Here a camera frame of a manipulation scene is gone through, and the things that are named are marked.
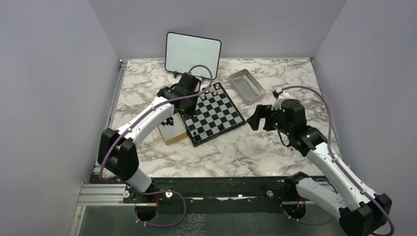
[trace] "whiteboard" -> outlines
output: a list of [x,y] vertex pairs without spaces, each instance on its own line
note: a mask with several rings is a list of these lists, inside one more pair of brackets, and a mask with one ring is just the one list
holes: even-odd
[[[165,70],[185,73],[191,67],[201,64],[207,66],[217,77],[221,41],[211,38],[169,32],[165,54]],[[198,67],[192,71],[195,76],[210,78],[206,69]]]

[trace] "screw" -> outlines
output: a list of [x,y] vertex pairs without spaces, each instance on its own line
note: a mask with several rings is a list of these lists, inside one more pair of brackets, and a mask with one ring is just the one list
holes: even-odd
[[268,195],[268,197],[272,197],[272,196],[273,196],[273,191],[268,190],[268,191],[267,191],[267,195]]

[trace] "black square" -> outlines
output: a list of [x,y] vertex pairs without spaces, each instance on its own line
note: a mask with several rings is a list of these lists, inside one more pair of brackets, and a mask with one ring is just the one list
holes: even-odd
[[239,114],[237,112],[232,112],[231,114],[232,114],[233,118],[239,117]]
[[194,124],[189,125],[189,126],[188,126],[188,129],[189,129],[189,130],[195,130],[195,125],[194,125]]
[[203,113],[203,115],[204,115],[204,117],[205,117],[205,118],[207,118],[207,117],[211,117],[211,115],[210,115],[210,113],[209,113],[209,112],[204,112],[204,113]]
[[196,135],[196,136],[194,136],[194,141],[195,141],[195,142],[199,142],[199,141],[201,141],[201,137],[200,137],[200,135]]
[[211,136],[214,134],[214,132],[210,129],[206,131],[207,136]]
[[198,118],[196,116],[193,116],[193,118],[191,118],[191,120],[196,123],[198,121]]

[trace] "small white object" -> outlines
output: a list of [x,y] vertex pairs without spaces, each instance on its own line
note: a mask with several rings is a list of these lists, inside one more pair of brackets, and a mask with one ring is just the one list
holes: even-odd
[[171,198],[171,197],[172,197],[172,192],[166,192],[166,193],[165,193],[165,197],[167,197],[167,198]]
[[123,198],[128,198],[129,196],[130,196],[129,191],[125,190],[125,191],[123,192]]
[[[281,92],[281,89],[278,88],[276,90],[276,92],[277,93],[280,93]],[[272,110],[278,110],[278,109],[281,110],[281,103],[284,100],[287,100],[287,99],[290,99],[290,95],[288,94],[288,92],[286,90],[284,90],[284,91],[282,91],[282,94],[280,94],[278,96],[278,99],[274,102],[274,104],[272,105]]]

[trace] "metal frame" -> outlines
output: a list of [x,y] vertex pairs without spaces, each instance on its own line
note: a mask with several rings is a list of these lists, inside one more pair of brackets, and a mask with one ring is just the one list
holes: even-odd
[[106,129],[107,127],[112,127],[113,120],[114,120],[113,118],[115,117],[115,113],[116,113],[117,103],[119,101],[121,85],[123,83],[124,74],[126,72],[127,62],[128,60],[120,60],[119,76],[117,79],[115,91],[113,93],[112,104],[110,106],[109,113],[107,114],[107,122],[106,122],[106,126],[104,127],[104,129]]

